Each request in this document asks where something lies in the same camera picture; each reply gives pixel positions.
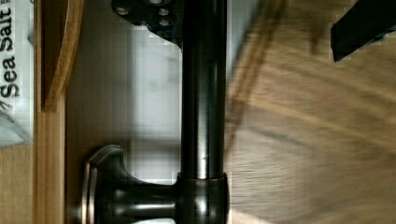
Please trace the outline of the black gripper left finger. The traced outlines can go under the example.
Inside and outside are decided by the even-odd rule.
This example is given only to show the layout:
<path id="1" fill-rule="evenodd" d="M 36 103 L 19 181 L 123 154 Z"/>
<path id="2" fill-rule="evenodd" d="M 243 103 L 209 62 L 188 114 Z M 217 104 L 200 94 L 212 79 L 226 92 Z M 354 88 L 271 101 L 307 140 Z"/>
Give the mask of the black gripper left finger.
<path id="1" fill-rule="evenodd" d="M 181 47 L 184 0 L 111 0 L 111 7 L 129 23 Z"/>

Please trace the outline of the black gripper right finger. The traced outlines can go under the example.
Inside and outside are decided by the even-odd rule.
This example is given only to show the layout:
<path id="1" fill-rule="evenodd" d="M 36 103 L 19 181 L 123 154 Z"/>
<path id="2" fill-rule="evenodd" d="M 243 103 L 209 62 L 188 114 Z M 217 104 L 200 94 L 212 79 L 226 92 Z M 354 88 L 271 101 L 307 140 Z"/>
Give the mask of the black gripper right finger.
<path id="1" fill-rule="evenodd" d="M 358 0 L 331 29 L 335 62 L 395 31 L 396 0 Z"/>

